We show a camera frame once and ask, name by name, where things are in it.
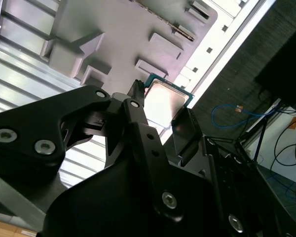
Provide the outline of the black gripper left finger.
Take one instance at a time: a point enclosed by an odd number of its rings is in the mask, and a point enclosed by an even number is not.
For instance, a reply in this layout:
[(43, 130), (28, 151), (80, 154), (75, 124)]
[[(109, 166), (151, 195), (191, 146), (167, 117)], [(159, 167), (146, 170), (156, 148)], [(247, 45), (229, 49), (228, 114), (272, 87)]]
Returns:
[(140, 80), (134, 81), (125, 99), (88, 85), (0, 113), (0, 178), (24, 187), (51, 183), (66, 151), (100, 135), (106, 138), (111, 162), (106, 168), (132, 161), (155, 211), (180, 222), (184, 209), (174, 196), (171, 166), (160, 138), (148, 125), (144, 94)]

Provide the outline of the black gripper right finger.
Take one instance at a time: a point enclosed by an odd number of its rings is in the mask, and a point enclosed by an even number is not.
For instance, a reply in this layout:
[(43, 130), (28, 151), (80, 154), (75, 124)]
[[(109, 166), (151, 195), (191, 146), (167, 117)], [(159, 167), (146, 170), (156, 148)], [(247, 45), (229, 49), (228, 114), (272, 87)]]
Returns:
[(294, 221), (254, 161), (222, 156), (205, 136), (192, 109), (180, 109), (171, 122), (178, 163), (212, 186), (219, 220), (231, 237), (292, 237)]

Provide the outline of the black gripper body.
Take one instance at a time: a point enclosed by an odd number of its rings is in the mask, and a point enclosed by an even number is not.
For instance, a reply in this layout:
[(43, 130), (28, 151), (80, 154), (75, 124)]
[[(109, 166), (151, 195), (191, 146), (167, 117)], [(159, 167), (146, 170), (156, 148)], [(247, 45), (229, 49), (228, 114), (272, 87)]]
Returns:
[(221, 237), (211, 185), (171, 166), (174, 196), (184, 209), (173, 223), (159, 215), (138, 167), (121, 161), (62, 193), (50, 206), (41, 237)]

